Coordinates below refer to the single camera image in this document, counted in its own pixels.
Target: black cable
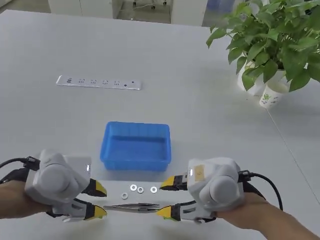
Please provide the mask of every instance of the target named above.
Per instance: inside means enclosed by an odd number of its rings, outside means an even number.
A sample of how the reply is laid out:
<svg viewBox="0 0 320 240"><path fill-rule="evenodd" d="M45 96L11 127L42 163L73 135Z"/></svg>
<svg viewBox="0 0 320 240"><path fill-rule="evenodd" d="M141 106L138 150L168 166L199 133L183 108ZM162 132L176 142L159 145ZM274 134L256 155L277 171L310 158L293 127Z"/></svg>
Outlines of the black cable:
<svg viewBox="0 0 320 240"><path fill-rule="evenodd" d="M0 168L4 167L7 164L11 164L14 162L21 162L21 163L26 163L28 160L24 157L18 157L18 158L13 158L7 161L4 161L3 163L0 163Z"/></svg>
<svg viewBox="0 0 320 240"><path fill-rule="evenodd" d="M254 173L254 172L250 172L249 173L249 176L252 178L252 177L257 177L257 178L261 178L265 181L267 181L271 187L273 188L275 194L276 194L276 197L278 198L278 202L279 202L279 208L283 211L284 210L284 207L283 207L283 204L282 204L282 200L281 200L281 196L280 196L280 193L276 187L276 185L269 179L267 178L266 176L263 176L261 174L258 174L258 173Z"/></svg>

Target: metal tweezers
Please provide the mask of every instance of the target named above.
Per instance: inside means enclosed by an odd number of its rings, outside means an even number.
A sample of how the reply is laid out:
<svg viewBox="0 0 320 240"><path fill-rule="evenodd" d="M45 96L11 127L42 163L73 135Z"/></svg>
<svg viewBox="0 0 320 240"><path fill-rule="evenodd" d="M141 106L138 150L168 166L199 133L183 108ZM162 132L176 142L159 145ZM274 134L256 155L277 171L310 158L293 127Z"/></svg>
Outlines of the metal tweezers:
<svg viewBox="0 0 320 240"><path fill-rule="evenodd" d="M149 214L155 213L159 208L159 204L153 203L129 203L120 205L103 206L105 210L120 211L126 213Z"/></svg>

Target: white cabinet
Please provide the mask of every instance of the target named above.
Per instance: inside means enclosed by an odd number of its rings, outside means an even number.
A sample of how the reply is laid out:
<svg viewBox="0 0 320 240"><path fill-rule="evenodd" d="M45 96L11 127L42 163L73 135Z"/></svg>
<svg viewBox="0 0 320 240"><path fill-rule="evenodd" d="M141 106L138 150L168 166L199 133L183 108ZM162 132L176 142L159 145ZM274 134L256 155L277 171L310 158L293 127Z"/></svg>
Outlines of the white cabinet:
<svg viewBox="0 0 320 240"><path fill-rule="evenodd" d="M124 0L48 0L53 14L116 18Z"/></svg>
<svg viewBox="0 0 320 240"><path fill-rule="evenodd" d="M208 0L173 0L171 23L201 26Z"/></svg>
<svg viewBox="0 0 320 240"><path fill-rule="evenodd" d="M82 15L112 19L118 16L124 0L80 0Z"/></svg>
<svg viewBox="0 0 320 240"><path fill-rule="evenodd" d="M79 0L48 0L51 13L81 16Z"/></svg>

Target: hand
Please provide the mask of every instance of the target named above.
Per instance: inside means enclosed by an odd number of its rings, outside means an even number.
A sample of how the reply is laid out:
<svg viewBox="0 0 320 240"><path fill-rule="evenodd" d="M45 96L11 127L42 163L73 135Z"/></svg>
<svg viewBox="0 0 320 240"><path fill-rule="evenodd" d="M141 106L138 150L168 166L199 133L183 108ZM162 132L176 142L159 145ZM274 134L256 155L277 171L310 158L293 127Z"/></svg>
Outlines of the hand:
<svg viewBox="0 0 320 240"><path fill-rule="evenodd" d="M24 218L50 210L50 206L26 195L24 182L12 180L0 185L0 219Z"/></svg>
<svg viewBox="0 0 320 240"><path fill-rule="evenodd" d="M268 211L277 211L277 208L255 193L245 193L243 205L231 211L217 212L216 215L238 228L259 231Z"/></svg>

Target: white flower pot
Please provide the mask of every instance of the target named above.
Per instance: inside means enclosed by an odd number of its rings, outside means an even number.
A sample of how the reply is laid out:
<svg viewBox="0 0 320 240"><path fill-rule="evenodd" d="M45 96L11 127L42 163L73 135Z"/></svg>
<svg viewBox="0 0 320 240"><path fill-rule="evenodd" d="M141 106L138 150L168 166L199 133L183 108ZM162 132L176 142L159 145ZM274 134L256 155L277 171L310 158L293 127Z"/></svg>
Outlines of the white flower pot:
<svg viewBox="0 0 320 240"><path fill-rule="evenodd" d="M279 81L268 81L259 104L270 109L274 107L285 94L289 92L289 86Z"/></svg>
<svg viewBox="0 0 320 240"><path fill-rule="evenodd" d="M237 78L237 85L239 88L241 88L243 91L246 91L245 86L242 82L242 75L248 68L254 68L255 63L249 62L248 64L244 65L241 70L239 71L238 78ZM286 82L285 73L282 70L279 70L275 73L275 75L268 81L268 82ZM260 75L256 81L254 82L253 87L251 87L247 93L253 96L261 96L264 92L264 89L266 87L266 84L264 83L264 76L263 74Z"/></svg>

